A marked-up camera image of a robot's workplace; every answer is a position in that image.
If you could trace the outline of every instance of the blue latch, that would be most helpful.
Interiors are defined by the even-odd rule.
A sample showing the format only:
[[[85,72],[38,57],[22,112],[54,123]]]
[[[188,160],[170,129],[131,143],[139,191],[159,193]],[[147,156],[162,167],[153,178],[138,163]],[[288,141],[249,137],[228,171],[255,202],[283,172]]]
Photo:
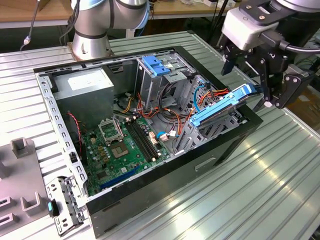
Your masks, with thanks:
[[[190,123],[198,127],[205,120],[208,120],[213,117],[218,117],[222,112],[230,107],[235,107],[243,100],[247,99],[248,96],[252,94],[257,94],[255,87],[251,83],[246,83],[241,85],[240,87],[234,89],[229,92],[223,99],[218,101],[216,104],[212,106],[207,106],[200,112],[196,113],[191,119]]]
[[[142,60],[155,76],[161,76],[171,72],[170,69],[163,66],[162,62],[155,56],[143,56]]]

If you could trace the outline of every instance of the workbench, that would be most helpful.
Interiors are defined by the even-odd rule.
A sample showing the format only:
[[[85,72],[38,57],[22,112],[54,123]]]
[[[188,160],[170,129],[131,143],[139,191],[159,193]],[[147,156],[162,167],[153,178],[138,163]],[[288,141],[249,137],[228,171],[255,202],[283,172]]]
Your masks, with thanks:
[[[196,2],[193,5],[183,4],[180,0],[157,1],[154,5],[154,14],[150,12],[149,19],[180,19],[217,16],[218,7],[209,7]],[[50,0],[50,2],[38,11],[35,18],[35,27],[61,26],[68,24],[68,18],[72,15],[72,8],[67,0]],[[7,7],[0,5],[0,29],[27,28],[30,27],[33,11]],[[132,37],[134,31],[128,31],[127,37]]]
[[[221,76],[219,53],[188,32],[110,44],[116,55],[181,45],[231,89],[251,81],[238,69]],[[70,171],[33,69],[73,61],[67,46],[0,54],[0,145],[31,138],[45,184]],[[320,136],[287,109],[257,114],[264,122],[229,159],[99,239],[307,240],[320,225]],[[1,240],[48,236],[59,239],[54,220],[45,216]],[[63,237],[93,238],[88,220]]]

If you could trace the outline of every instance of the extruded aluminum surface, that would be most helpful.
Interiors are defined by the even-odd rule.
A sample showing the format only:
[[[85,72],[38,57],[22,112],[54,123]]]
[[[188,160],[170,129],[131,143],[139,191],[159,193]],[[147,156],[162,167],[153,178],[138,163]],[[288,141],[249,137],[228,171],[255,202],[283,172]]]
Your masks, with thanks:
[[[187,32],[110,43],[116,54],[182,45],[231,89],[247,82],[237,70],[221,76],[220,55]],[[31,138],[45,184],[70,171],[32,69],[72,61],[67,47],[0,54],[0,145]],[[99,239],[308,239],[320,225],[320,137],[286,109],[258,115],[262,125],[228,160]],[[48,236],[59,238],[46,216],[2,239]],[[93,238],[88,221],[63,237]]]

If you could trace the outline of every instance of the wooden table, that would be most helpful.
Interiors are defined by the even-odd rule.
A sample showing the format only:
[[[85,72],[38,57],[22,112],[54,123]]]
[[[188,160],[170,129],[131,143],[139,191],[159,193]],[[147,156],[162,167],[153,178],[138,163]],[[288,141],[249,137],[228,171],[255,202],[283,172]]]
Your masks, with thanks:
[[[213,17],[218,15],[220,8],[215,6],[207,6],[203,3],[196,2],[192,5],[186,5],[180,0],[174,1],[156,1],[154,4],[154,16],[150,13],[150,19],[184,19],[184,18],[200,18]]]
[[[154,5],[154,15],[150,19],[180,19],[214,16],[215,8],[203,3],[192,5],[183,4],[180,0],[158,1]],[[67,25],[67,20],[72,14],[72,9],[67,0],[50,0],[50,2],[37,13],[34,25],[59,26]],[[30,26],[33,11],[0,6],[0,29],[25,28]]]
[[[35,27],[67,25],[72,14],[68,0],[50,0],[37,13]],[[34,12],[0,5],[0,29],[30,27]]]

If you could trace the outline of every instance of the open computer tower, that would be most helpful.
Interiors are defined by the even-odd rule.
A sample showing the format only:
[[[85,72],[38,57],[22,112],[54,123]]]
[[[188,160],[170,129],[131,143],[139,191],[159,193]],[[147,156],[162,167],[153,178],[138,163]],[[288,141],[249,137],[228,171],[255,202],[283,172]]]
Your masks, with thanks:
[[[250,92],[208,111],[235,90],[180,46],[34,72],[71,172],[46,186],[60,236],[86,218],[103,235],[226,160],[262,123],[243,104]]]

